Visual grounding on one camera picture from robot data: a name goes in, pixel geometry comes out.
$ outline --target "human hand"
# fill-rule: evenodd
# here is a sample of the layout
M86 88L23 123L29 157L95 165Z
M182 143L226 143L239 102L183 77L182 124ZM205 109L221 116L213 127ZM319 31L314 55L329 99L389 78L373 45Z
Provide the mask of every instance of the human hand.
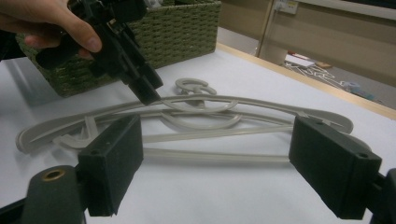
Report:
M0 29L27 34L24 42L36 49L54 48L60 43L61 31L69 33L87 57L98 52L102 42L85 21L67 8L68 0L0 0Z

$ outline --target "basket weave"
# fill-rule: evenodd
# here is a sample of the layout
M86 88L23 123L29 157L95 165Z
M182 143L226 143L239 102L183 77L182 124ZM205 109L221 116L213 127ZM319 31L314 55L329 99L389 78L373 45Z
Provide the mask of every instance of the basket weave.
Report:
M136 41L154 68L181 62L213 52L216 47L220 1L164 0L162 7L151 8L146 16L128 25L133 28ZM116 79L94 77L88 69L92 61L71 58L52 70L42 68L35 61L37 50L23 44L21 50L33 62L55 91L63 96L91 90Z

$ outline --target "table top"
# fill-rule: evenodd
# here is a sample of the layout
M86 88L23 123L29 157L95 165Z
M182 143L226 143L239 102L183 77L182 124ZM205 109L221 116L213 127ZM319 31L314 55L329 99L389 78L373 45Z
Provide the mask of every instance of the table top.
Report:
M396 167L396 112L218 45L202 57L157 70L161 97L177 94L175 81L197 78L218 95L326 110L354 123L352 135L383 158L380 173ZM25 197L29 179L56 165L76 165L77 154L51 144L26 155L15 137L49 119L136 101L121 82L68 98L58 97L27 59L0 63L0 207ZM143 120L143 133L164 130ZM233 153L287 155L291 134L263 133L148 144ZM203 161L145 157L114 217L88 223L368 223L338 219L288 162Z

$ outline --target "wicker basket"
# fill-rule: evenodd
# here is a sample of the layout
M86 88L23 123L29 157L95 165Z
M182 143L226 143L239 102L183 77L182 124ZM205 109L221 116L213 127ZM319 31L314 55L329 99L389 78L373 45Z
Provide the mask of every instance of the wicker basket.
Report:
M128 25L133 28L148 61L159 68L213 52L219 10L220 1L215 0L164 0L162 7L149 9L142 20ZM63 97L116 80L108 76L94 77L88 69L92 61L77 56L55 69L44 69L35 61L37 51L23 44L22 35L17 35L17 40L51 87Z

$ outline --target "wall outlet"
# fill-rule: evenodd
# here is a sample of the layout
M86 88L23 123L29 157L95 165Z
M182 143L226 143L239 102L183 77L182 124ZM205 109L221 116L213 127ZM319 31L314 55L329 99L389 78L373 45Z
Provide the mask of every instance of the wall outlet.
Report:
M293 15L297 13L297 7L298 7L297 1L277 0L276 5L277 5L277 10L279 11L283 11Z

